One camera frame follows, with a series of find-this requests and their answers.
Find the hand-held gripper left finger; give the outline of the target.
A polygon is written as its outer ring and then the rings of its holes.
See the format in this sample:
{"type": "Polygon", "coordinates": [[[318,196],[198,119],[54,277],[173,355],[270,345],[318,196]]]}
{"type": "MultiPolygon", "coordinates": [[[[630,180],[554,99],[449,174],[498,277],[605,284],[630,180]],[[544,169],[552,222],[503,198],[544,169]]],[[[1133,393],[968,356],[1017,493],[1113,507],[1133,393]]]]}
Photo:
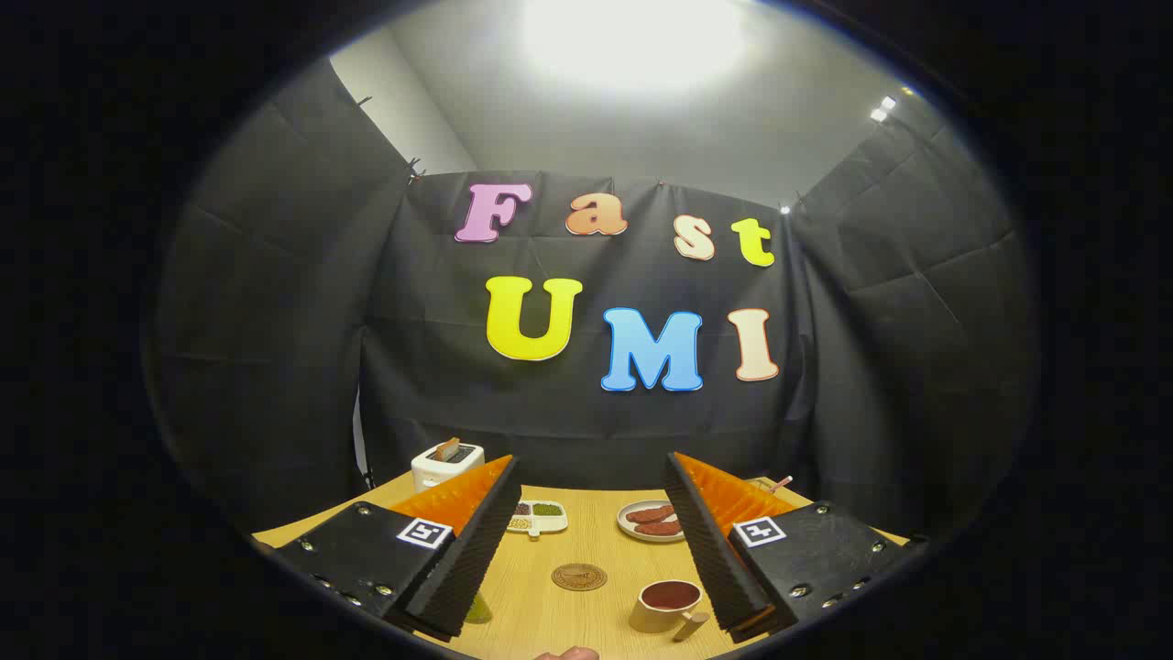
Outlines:
{"type": "Polygon", "coordinates": [[[355,501],[274,554],[352,608],[448,642],[522,496],[516,467],[502,456],[392,506],[355,501]]]}

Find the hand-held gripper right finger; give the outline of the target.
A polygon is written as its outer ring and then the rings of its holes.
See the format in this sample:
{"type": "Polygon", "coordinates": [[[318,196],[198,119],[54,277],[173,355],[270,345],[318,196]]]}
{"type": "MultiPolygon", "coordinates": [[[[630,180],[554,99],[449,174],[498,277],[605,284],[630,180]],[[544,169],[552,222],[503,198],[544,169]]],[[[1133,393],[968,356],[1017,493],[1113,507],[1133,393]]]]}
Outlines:
{"type": "Polygon", "coordinates": [[[674,506],[718,626],[733,642],[816,622],[872,592],[917,554],[829,501],[794,505],[671,453],[674,506]]]}

